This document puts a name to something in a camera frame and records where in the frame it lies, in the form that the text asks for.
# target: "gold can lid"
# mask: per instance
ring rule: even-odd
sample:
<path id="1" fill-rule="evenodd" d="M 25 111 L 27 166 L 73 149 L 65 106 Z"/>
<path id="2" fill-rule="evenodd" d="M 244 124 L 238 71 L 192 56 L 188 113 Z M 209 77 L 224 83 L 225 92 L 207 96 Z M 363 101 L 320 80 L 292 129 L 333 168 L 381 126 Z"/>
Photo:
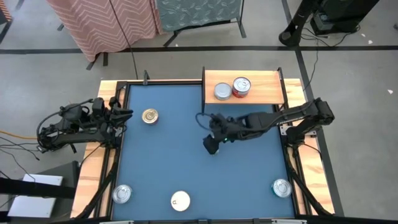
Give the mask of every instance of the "gold can lid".
<path id="1" fill-rule="evenodd" d="M 155 109 L 146 109 L 142 113 L 142 120 L 147 124 L 151 124 L 151 123 L 155 122 L 158 117 L 159 117 L 159 114 L 157 113 L 157 111 Z"/>

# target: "wooden shelf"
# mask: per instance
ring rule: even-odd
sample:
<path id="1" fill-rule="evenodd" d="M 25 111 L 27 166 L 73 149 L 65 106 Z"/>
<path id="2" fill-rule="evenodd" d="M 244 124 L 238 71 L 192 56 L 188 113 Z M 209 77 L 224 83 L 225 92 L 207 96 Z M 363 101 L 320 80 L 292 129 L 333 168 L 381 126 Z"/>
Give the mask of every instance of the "wooden shelf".
<path id="1" fill-rule="evenodd" d="M 231 96 L 228 100 L 219 100 L 214 95 L 214 87 L 221 82 L 232 86 L 235 78 L 246 77 L 251 82 L 249 93 L 244 98 Z M 273 104 L 284 103 L 278 71 L 229 71 L 205 70 L 206 104 Z"/>

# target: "wooden plank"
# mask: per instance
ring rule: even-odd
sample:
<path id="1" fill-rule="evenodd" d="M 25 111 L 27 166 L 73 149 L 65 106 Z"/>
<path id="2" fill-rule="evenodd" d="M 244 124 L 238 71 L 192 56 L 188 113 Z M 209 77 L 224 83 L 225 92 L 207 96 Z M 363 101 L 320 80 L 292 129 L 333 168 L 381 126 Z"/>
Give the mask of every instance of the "wooden plank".
<path id="1" fill-rule="evenodd" d="M 214 96 L 214 87 L 221 83 L 233 85 L 235 78 L 246 77 L 251 82 L 249 93 L 244 98 L 231 96 L 228 100 L 219 100 Z M 206 70 L 205 103 L 227 104 L 282 104 L 284 97 L 278 71 L 227 71 Z"/>
<path id="2" fill-rule="evenodd" d="M 285 86 L 290 108 L 302 105 L 306 102 L 300 79 L 285 79 Z M 301 121 L 296 121 L 294 122 L 294 125 L 298 125 L 300 122 Z M 305 143 L 318 149 L 316 138 L 306 137 Z M 334 208 L 331 202 L 329 187 L 326 181 L 326 175 L 319 153 L 308 146 L 300 146 L 298 150 L 303 167 L 305 183 L 308 189 L 322 204 L 323 208 L 328 210 L 330 213 L 333 213 Z M 301 192 L 298 186 L 296 186 L 296 191 Z M 303 204 L 302 198 L 299 199 L 299 204 Z"/>
<path id="3" fill-rule="evenodd" d="M 142 80 L 128 80 L 129 82 L 142 82 Z M 98 96 L 105 100 L 106 106 L 108 106 L 109 99 L 114 96 L 116 91 L 117 80 L 104 80 L 99 86 Z M 287 90 L 287 96 L 289 99 L 289 106 L 298 106 L 305 102 L 305 98 L 302 92 L 302 86 L 299 79 L 285 79 L 285 85 Z M 317 148 L 316 139 L 309 138 L 305 140 L 308 145 Z M 92 152 L 98 146 L 98 143 L 88 143 L 85 151 L 85 157 Z M 302 160 L 302 166 L 304 171 L 305 180 L 308 188 L 311 190 L 312 194 L 319 200 L 319 202 L 327 209 L 329 212 L 333 212 L 333 205 L 331 203 L 331 198 L 328 190 L 328 185 L 326 182 L 325 173 L 323 171 L 322 162 L 318 152 L 310 149 L 306 146 L 300 147 L 300 156 Z M 83 211 L 83 209 L 90 202 L 91 198 L 94 196 L 98 189 L 98 184 L 100 182 L 101 168 L 104 158 L 105 150 L 99 148 L 95 153 L 93 153 L 89 158 L 86 159 L 81 167 L 80 177 L 78 181 L 78 186 L 76 189 L 75 200 L 73 202 L 71 217 L 75 217 Z M 108 171 L 113 163 L 114 151 L 111 151 L 111 156 L 109 157 Z M 303 213 L 303 199 L 301 196 L 300 189 L 296 186 L 297 198 L 300 207 L 300 213 Z M 104 193 L 102 199 L 102 206 L 100 215 L 103 216 L 106 213 L 106 205 L 108 203 L 109 189 Z"/>

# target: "blue table surface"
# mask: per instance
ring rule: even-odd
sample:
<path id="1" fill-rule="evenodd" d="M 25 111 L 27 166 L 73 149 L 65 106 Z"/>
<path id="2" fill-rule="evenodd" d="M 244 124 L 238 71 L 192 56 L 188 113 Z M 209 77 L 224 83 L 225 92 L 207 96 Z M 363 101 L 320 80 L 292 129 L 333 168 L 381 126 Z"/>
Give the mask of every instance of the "blue table surface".
<path id="1" fill-rule="evenodd" d="M 191 220 L 293 217 L 290 197 L 274 195 L 271 184 L 286 179 L 277 128 L 257 139 L 220 144 L 211 156 L 202 140 L 209 131 L 195 121 L 201 111 L 197 85 L 132 85 L 117 185 L 132 188 L 127 203 L 114 203 L 113 220 Z M 145 124 L 148 108 L 159 112 L 156 125 Z M 206 105 L 206 113 L 240 116 L 272 112 L 269 105 Z M 209 118 L 201 117 L 208 126 Z M 170 199 L 178 190 L 191 198 L 175 211 Z"/>

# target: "pink patterned curtain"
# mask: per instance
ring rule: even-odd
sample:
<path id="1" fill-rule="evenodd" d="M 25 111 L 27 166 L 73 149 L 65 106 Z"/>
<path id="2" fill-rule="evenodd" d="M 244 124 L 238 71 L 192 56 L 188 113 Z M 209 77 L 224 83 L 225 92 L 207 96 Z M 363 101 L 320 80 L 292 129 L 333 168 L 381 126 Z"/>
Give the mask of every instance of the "pink patterned curtain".
<path id="1" fill-rule="evenodd" d="M 89 61 L 127 48 L 109 0 L 47 0 Z M 154 0 L 112 0 L 130 44 L 162 33 Z"/>

